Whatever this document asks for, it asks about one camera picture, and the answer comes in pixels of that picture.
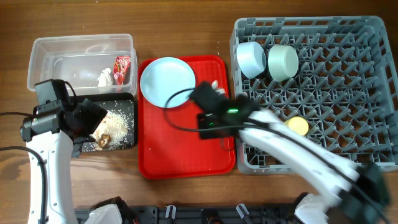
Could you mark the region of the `food scraps with rice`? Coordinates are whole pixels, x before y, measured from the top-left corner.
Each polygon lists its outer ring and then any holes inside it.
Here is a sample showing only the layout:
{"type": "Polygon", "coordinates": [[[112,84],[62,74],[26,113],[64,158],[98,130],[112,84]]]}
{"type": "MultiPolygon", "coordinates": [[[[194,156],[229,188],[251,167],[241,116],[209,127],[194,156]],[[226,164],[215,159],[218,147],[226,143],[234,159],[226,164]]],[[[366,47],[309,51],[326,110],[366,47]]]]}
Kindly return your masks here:
{"type": "Polygon", "coordinates": [[[94,151],[120,150],[130,147],[134,141],[133,125],[126,114],[108,110],[91,137],[89,147],[94,151]]]}

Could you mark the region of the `white tissue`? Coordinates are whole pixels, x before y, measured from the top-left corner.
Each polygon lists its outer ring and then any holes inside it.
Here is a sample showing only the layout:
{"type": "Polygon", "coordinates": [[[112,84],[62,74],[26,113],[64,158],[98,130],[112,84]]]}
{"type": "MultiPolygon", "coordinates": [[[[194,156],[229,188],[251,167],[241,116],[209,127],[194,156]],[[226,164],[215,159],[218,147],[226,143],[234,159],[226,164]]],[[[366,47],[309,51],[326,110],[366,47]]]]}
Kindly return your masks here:
{"type": "Polygon", "coordinates": [[[111,74],[111,69],[110,68],[105,68],[101,72],[100,76],[97,78],[97,81],[98,81],[98,86],[99,87],[113,85],[113,76],[111,74]]]}

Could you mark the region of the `light blue plate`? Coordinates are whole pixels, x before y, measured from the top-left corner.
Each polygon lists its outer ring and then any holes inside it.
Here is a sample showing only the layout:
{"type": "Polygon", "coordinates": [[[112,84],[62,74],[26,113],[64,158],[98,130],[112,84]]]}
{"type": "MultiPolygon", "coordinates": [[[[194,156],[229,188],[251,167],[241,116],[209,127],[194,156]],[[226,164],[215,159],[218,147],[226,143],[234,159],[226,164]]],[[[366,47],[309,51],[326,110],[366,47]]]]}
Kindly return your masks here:
{"type": "Polygon", "coordinates": [[[192,68],[174,57],[159,58],[148,64],[141,74],[140,89],[152,105],[164,108],[167,100],[180,90],[190,89],[173,97],[168,108],[178,107],[188,100],[196,78],[192,68]]]}

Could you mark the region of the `red snack wrapper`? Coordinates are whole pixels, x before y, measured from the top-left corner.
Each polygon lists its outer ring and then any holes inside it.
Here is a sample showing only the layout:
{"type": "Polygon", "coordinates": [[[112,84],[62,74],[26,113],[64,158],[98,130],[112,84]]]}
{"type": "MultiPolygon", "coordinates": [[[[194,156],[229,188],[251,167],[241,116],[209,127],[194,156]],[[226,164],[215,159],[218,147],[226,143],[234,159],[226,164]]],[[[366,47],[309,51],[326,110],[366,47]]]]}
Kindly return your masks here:
{"type": "Polygon", "coordinates": [[[124,85],[128,82],[130,66],[131,57],[129,55],[118,56],[115,58],[113,67],[113,78],[115,85],[124,85]]]}

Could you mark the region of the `light blue bowl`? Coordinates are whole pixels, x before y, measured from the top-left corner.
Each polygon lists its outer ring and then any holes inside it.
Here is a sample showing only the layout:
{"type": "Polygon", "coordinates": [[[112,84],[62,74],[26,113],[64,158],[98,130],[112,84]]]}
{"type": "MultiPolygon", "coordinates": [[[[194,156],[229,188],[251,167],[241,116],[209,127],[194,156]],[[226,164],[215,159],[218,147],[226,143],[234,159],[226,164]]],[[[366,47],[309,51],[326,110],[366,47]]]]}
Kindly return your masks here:
{"type": "Polygon", "coordinates": [[[266,69],[266,54],[258,42],[245,42],[238,45],[238,65],[245,77],[255,78],[266,69]]]}

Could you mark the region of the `yellow cup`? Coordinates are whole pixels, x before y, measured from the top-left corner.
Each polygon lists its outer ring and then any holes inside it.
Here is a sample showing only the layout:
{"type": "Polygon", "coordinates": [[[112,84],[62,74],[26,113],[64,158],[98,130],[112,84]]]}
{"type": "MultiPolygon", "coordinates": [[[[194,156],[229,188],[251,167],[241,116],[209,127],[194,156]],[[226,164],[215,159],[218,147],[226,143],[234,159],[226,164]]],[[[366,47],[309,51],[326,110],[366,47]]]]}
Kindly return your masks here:
{"type": "Polygon", "coordinates": [[[284,124],[301,136],[305,136],[309,131],[307,120],[299,116],[294,116],[293,118],[288,119],[284,124]]]}

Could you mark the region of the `light green bowl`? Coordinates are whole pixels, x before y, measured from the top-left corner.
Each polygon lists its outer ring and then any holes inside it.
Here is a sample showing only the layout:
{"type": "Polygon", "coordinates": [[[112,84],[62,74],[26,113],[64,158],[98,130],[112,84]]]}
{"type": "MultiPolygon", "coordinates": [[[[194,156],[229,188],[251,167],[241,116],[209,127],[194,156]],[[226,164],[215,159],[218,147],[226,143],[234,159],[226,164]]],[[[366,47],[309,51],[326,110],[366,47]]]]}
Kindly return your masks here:
{"type": "Polygon", "coordinates": [[[271,77],[277,82],[293,78],[299,69],[296,50],[289,45],[274,45],[268,54],[268,67],[271,77]]]}

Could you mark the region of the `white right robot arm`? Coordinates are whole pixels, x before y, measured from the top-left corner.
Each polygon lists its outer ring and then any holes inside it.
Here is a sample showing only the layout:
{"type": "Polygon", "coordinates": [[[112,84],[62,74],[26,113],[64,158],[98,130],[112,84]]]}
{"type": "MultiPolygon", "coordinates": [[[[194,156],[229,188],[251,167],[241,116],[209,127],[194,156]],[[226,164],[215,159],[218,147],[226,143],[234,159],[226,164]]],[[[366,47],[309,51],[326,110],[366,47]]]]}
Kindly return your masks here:
{"type": "Polygon", "coordinates": [[[247,98],[221,96],[195,100],[216,119],[217,128],[237,130],[239,138],[288,165],[317,190],[298,197],[294,215],[302,223],[388,221],[389,191],[379,166],[359,166],[290,130],[272,111],[247,98]]]}

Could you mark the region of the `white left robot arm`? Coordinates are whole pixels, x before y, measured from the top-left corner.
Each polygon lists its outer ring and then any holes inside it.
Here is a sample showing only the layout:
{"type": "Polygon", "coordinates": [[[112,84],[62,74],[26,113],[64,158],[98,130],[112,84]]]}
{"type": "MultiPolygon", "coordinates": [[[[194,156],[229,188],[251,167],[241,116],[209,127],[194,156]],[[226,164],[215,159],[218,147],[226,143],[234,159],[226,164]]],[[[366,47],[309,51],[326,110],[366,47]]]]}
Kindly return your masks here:
{"type": "Polygon", "coordinates": [[[76,106],[60,100],[36,107],[21,136],[30,159],[29,223],[76,223],[70,161],[79,155],[107,111],[85,99],[76,106]]]}

